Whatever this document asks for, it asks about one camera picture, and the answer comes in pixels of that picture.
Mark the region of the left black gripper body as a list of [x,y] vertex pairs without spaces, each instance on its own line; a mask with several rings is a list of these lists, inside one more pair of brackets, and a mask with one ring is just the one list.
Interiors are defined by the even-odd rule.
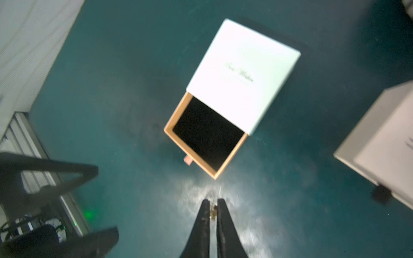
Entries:
[[18,222],[4,224],[2,252],[43,252],[67,241],[67,230],[59,212],[48,206],[34,215],[24,215]]

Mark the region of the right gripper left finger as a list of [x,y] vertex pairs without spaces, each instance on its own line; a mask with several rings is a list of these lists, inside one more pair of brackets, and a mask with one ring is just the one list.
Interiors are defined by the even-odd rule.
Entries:
[[210,201],[202,201],[181,258],[208,258],[210,248]]

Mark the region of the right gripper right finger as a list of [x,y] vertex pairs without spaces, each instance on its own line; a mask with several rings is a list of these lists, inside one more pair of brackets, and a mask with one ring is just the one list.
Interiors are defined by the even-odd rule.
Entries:
[[240,241],[228,206],[224,199],[217,200],[217,257],[248,258]]

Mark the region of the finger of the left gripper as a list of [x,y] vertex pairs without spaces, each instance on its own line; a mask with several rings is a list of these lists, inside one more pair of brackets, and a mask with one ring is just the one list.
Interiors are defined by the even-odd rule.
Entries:
[[1,153],[1,208],[5,213],[30,213],[96,178],[91,164]]
[[42,226],[1,244],[1,257],[103,258],[118,241],[117,227],[60,242],[54,227]]

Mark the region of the pearl drop earring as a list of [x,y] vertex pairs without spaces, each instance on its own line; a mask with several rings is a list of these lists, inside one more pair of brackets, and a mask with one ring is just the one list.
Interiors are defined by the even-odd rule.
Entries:
[[216,221],[217,215],[218,215],[217,205],[214,203],[210,204],[210,219],[212,221]]

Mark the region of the mint green jewelry box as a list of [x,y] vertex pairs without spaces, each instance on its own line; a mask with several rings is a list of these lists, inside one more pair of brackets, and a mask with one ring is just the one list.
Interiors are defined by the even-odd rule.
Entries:
[[301,52],[225,19],[167,122],[165,133],[218,178],[288,80]]

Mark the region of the small cream jewelry box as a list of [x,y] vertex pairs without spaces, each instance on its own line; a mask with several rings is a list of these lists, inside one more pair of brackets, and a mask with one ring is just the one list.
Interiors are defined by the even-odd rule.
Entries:
[[376,185],[381,204],[413,207],[413,83],[385,89],[335,151],[336,159]]

